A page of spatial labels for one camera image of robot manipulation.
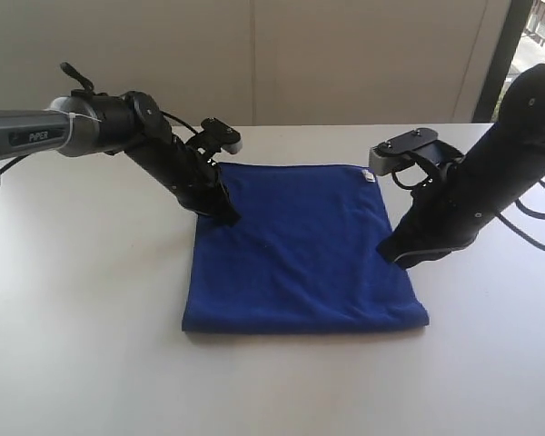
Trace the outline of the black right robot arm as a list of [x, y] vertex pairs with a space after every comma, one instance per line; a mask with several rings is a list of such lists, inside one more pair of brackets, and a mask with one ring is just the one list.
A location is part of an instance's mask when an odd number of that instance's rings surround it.
[[536, 184], [545, 190], [545, 64], [514, 80], [496, 122], [466, 154], [420, 127], [373, 147], [369, 166], [379, 176], [390, 175], [412, 198], [409, 211], [377, 247], [389, 263], [407, 269], [463, 250], [494, 219], [545, 252], [545, 244], [502, 214], [515, 205], [545, 221], [545, 213], [520, 200]]

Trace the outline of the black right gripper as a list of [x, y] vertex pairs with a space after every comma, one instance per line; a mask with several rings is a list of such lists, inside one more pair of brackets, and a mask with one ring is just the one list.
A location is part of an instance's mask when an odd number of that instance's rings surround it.
[[509, 156], [472, 149], [446, 173], [433, 194], [420, 194], [399, 228], [377, 245], [386, 262], [410, 269], [435, 262], [474, 242], [509, 205]]

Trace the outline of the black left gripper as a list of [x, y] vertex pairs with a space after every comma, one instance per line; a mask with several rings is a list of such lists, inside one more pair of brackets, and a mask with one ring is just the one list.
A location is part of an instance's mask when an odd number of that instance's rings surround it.
[[212, 216], [218, 223], [236, 225], [235, 209], [221, 171], [174, 135], [170, 142], [147, 139], [124, 153], [176, 197], [186, 210]]

